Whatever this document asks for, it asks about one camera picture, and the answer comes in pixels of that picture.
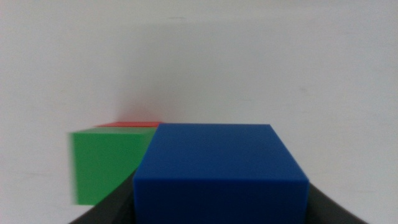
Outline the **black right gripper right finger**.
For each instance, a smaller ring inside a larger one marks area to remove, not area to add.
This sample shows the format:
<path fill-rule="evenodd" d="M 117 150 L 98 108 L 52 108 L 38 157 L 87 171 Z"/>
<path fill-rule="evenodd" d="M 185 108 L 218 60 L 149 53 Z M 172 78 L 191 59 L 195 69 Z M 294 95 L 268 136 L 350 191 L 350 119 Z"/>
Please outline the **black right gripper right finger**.
<path fill-rule="evenodd" d="M 306 224 L 368 224 L 310 184 Z"/>

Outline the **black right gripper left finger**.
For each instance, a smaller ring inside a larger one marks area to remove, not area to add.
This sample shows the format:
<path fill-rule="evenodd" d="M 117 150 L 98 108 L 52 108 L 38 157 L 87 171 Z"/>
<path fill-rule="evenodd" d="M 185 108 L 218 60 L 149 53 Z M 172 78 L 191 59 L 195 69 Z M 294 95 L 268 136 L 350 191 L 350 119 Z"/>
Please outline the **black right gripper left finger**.
<path fill-rule="evenodd" d="M 134 171 L 123 183 L 97 205 L 70 222 L 70 224 L 135 224 Z"/>

